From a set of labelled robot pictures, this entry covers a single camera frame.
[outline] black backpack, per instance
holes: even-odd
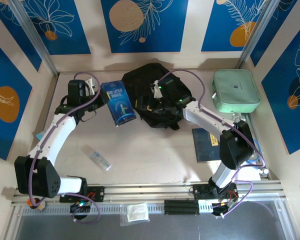
[[[169,111],[157,113],[136,108],[136,100],[140,97],[153,98],[154,94],[152,93],[151,85],[155,80],[159,80],[168,72],[169,70],[160,63],[149,63],[126,73],[122,78],[122,82],[133,108],[151,128],[170,127],[173,130],[178,130],[178,122],[182,119],[180,116],[174,115]],[[176,77],[172,73],[168,77],[174,80],[178,93],[191,96],[190,90],[180,81],[179,77]]]

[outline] black bag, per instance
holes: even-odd
[[[179,125],[177,122],[182,119],[181,117],[171,114],[170,112],[158,114],[156,112],[136,108],[136,100],[138,98],[146,96],[149,96],[149,98],[153,97],[154,94],[151,91],[151,85],[155,80],[159,80],[168,72],[169,70],[160,63],[149,63],[126,73],[122,78],[122,82],[133,108],[140,115],[141,119],[144,119],[151,128],[170,127],[173,130],[178,130]],[[179,77],[171,73],[169,78],[174,80],[178,92],[181,95],[191,96],[190,90],[180,81]]]

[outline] plastic bag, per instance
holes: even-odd
[[[120,226],[149,222],[149,211],[146,203],[120,205]]]

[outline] mint green case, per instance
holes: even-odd
[[[217,70],[211,93],[215,108],[222,113],[252,113],[260,103],[255,80],[244,69]]]

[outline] white floor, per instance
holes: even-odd
[[[202,104],[217,112],[210,93],[214,72],[194,72],[204,80],[207,88]],[[124,73],[94,72],[102,83],[121,80]],[[202,93],[199,81],[187,72],[176,72],[175,75],[181,78],[192,95],[198,99]],[[69,73],[60,75],[45,129],[51,124],[60,100],[67,95],[67,85],[73,76]],[[88,78],[88,75],[81,75],[78,79]],[[220,115],[232,118],[231,114]],[[179,126],[177,131],[169,128],[150,128],[137,116],[137,119],[115,127],[108,107],[104,106],[97,110],[94,118],[88,122],[80,122],[70,134],[58,155],[55,167],[59,174],[85,177],[89,184],[207,181],[218,168],[220,161],[197,163],[192,129],[198,126],[186,120],[181,120]],[[89,145],[111,163],[108,172],[100,169],[82,152],[84,145]],[[256,180],[258,177],[259,174],[256,173],[250,180]]]

